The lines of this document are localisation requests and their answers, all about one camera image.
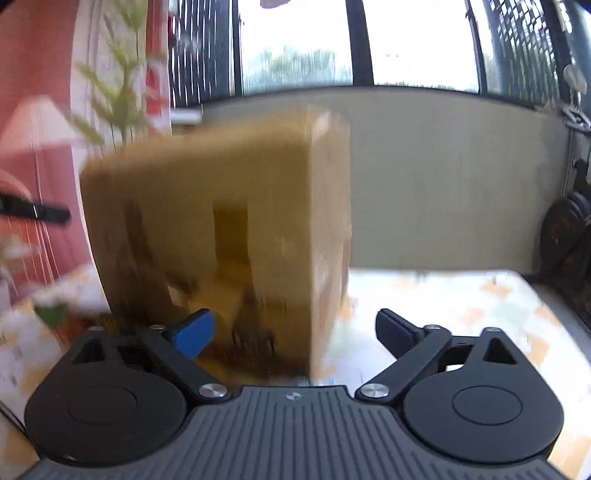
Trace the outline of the hanging laundry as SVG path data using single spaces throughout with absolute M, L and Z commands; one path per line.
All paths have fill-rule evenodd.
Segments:
M 290 0 L 260 0 L 260 7 L 263 9 L 273 9 L 286 5 Z

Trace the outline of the black exercise bike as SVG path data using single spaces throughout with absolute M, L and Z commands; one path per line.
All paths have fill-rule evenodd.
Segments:
M 590 325 L 590 156 L 572 153 L 577 135 L 590 139 L 590 118 L 578 106 L 588 92 L 583 71 L 570 63 L 563 78 L 573 98 L 553 101 L 567 128 L 566 185 L 546 212 L 539 233 L 540 277 L 561 294 L 585 326 Z

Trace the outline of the printed room backdrop curtain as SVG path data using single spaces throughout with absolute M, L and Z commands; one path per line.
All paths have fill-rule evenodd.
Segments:
M 170 131 L 165 1 L 1 6 L 1 188 L 66 208 L 62 225 L 3 218 L 1 306 L 90 262 L 79 172 Z

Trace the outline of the cardboard box with plastic liner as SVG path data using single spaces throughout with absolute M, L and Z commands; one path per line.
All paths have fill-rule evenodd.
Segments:
M 348 287 L 349 172 L 349 124 L 314 107 L 87 161 L 82 206 L 113 316 L 171 326 L 207 309 L 212 359 L 315 377 Z

